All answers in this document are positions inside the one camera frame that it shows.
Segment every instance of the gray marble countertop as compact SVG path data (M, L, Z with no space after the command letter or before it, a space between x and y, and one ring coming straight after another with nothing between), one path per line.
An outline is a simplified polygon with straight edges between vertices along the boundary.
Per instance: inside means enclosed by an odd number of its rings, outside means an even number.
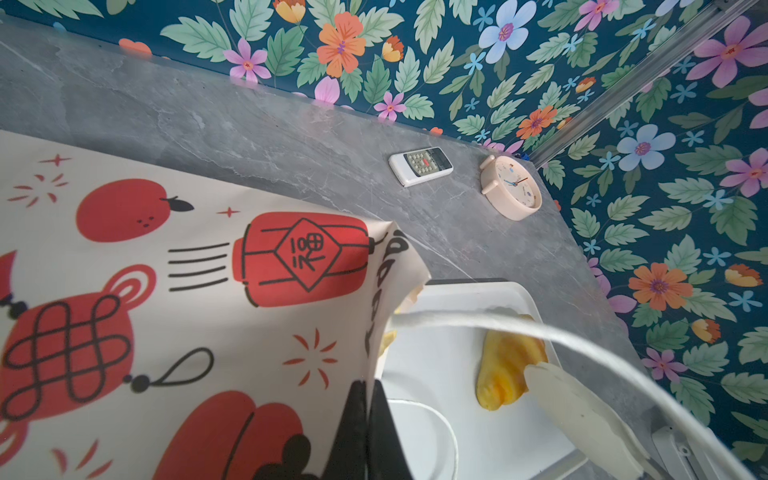
M544 204L512 222L479 192L478 166L488 155L480 147L0 18L1 129L394 220L434 278L518 282L545 322L642 368L530 164ZM387 158L426 146L442 148L453 173L403 188ZM557 350L564 369L611 405L657 457L650 441L651 403L592 361ZM587 464L571 478L607 474Z

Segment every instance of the white tray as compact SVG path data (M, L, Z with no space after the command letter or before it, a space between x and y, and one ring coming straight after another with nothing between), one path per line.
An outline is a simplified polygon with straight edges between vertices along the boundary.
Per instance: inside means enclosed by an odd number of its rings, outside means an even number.
M491 310L527 313L541 322L531 295L518 283L431 285L411 312ZM460 479L556 480L586 462L530 394L495 412L475 398L484 329L428 328L398 331L389 347L382 383L390 399L410 399L439 410L458 438ZM547 357L560 366L552 345ZM415 480L449 480L453 445L434 414L391 404L398 436Z

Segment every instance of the white cable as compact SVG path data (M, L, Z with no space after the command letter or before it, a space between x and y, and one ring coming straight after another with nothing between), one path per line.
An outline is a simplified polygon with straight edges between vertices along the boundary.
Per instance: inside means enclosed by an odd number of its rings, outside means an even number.
M448 421L448 419L440 412L435 410L429 405L426 405L425 403L417 402L415 400L406 400L406 399L387 399L389 403L402 403L403 405L414 405L417 407L422 407L423 409L427 409L430 412L437 415L439 419L442 420L443 423L445 423L445 426L448 427L448 431L451 433L451 440L453 440L453 475L451 475L451 480L457 480L458 479L458 439L456 439L456 433L453 431L453 427L451 427L451 422Z
M520 316L507 316L484 312L419 312L394 315L393 329L421 326L479 327L502 332L520 333L550 340L589 357L642 391L654 401L689 439L695 439L733 480L754 480L750 471L712 433L704 428L667 391L659 387L644 372L633 367L620 356L578 335L549 325L532 322Z

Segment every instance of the clock face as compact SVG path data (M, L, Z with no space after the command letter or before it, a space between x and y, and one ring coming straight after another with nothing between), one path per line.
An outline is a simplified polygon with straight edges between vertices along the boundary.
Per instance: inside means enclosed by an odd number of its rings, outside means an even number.
M523 167L516 167L508 162L496 162L496 173L504 188L515 200L531 207L536 204L536 193L532 188L534 180Z

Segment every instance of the beige alarm clock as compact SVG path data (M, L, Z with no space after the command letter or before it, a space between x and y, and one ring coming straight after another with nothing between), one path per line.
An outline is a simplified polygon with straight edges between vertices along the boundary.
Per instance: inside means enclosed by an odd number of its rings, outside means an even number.
M482 194L508 219L522 220L541 207L536 180L514 158L490 155L480 170Z

